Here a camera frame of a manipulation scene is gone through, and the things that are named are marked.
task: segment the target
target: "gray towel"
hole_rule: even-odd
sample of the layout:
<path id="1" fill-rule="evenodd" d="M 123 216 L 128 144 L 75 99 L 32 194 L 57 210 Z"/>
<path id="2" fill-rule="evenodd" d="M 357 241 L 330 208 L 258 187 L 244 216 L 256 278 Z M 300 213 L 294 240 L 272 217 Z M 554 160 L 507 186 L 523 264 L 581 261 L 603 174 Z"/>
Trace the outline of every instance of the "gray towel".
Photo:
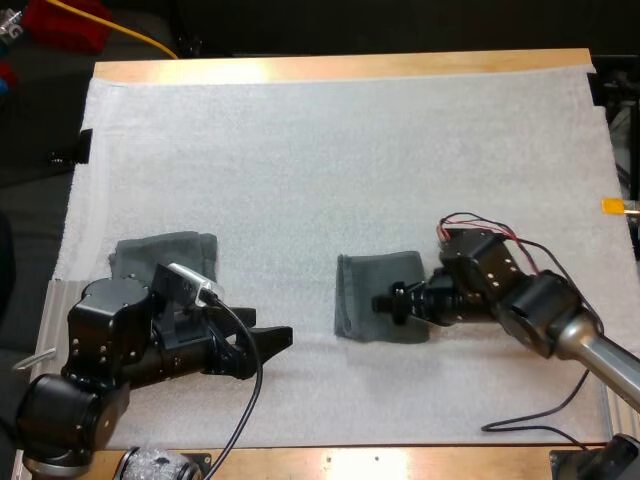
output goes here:
<path id="1" fill-rule="evenodd" d="M 399 281 L 426 280 L 418 252 L 399 252 L 368 257 L 338 257 L 334 332 L 358 342 L 420 343 L 429 339 L 427 325 L 409 317 L 395 325 L 391 316 L 376 313 L 372 299 L 385 294 Z"/>
<path id="2" fill-rule="evenodd" d="M 115 253 L 109 255 L 111 275 L 114 278 L 133 275 L 150 285 L 158 263 L 179 263 L 215 281 L 217 250 L 218 239 L 210 233 L 175 232 L 121 240 Z"/>

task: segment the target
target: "white textured surface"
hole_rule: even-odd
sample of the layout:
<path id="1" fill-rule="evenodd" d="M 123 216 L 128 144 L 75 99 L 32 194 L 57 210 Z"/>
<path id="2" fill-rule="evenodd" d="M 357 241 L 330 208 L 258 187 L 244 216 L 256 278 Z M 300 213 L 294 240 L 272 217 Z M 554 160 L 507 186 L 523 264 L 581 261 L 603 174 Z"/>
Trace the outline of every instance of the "white textured surface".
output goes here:
<path id="1" fill-rule="evenodd" d="M 479 426 L 555 406 L 581 368 L 527 353 L 496 326 L 424 345 L 332 334 L 338 254 L 421 252 L 455 210 L 547 245 L 618 342 L 637 338 L 638 279 L 611 145 L 587 67 L 522 74 L 240 86 L 93 81 L 57 278 L 108 275 L 118 240 L 176 230 L 219 239 L 219 281 L 295 345 L 266 366 L 241 446 L 557 441 Z M 252 382 L 192 375 L 132 394 L 113 446 L 221 446 Z M 605 440 L 595 381 L 549 420 Z"/>

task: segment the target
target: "wooden board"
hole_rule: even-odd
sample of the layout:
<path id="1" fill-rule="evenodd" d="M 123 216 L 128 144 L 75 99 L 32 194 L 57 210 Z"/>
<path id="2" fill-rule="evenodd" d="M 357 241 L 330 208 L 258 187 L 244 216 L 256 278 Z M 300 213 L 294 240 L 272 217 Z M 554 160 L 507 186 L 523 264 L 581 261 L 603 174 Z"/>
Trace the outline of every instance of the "wooden board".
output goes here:
<path id="1" fill-rule="evenodd" d="M 154 84 L 237 84 L 512 72 L 591 64 L 586 49 L 96 63 L 94 77 Z"/>
<path id="2" fill-rule="evenodd" d="M 234 450 L 216 480 L 550 480 L 550 447 Z M 219 450 L 194 450 L 211 453 Z M 83 480 L 112 479 L 122 451 L 98 452 Z"/>

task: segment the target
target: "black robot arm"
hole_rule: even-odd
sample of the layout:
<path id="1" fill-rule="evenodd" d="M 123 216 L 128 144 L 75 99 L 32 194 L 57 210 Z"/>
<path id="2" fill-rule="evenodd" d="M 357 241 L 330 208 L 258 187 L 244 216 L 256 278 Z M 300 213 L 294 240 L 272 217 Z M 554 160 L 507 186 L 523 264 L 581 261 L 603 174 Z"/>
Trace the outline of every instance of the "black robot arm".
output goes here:
<path id="1" fill-rule="evenodd" d="M 245 329 L 218 299 L 215 283 L 176 264 L 158 265 L 150 287 L 132 278 L 88 285 L 68 315 L 61 375 L 35 379 L 19 407 L 25 466 L 40 478 L 85 473 L 125 412 L 130 389 L 195 372 L 252 377 L 256 356 Z M 290 327 L 253 328 L 254 309 L 231 310 L 249 327 L 262 363 L 292 344 Z"/>
<path id="2" fill-rule="evenodd" d="M 399 325 L 409 315 L 440 326 L 498 322 L 544 358 L 578 360 L 640 412 L 640 360 L 604 336 L 571 281 L 549 270 L 524 273 L 506 240 L 488 229 L 447 230 L 442 268 L 428 282 L 393 283 L 373 299 L 373 309 Z M 557 480 L 640 478 L 640 442 L 615 435 L 604 449 L 576 453 L 556 470 Z"/>

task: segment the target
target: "red object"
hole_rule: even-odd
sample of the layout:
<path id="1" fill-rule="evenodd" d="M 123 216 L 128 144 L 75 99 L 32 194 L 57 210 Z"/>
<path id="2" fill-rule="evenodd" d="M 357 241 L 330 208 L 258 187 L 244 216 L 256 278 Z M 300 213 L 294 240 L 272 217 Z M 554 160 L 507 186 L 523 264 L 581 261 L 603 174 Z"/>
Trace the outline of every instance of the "red object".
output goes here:
<path id="1" fill-rule="evenodd" d="M 111 12 L 100 0 L 62 0 L 70 7 L 111 20 Z M 44 45 L 97 54 L 102 51 L 110 28 L 67 12 L 46 0 L 30 0 L 22 19 L 31 36 Z"/>
<path id="2" fill-rule="evenodd" d="M 13 73 L 11 67 L 6 63 L 0 63 L 0 78 L 4 80 L 9 87 L 13 87 L 18 83 L 18 77 Z"/>

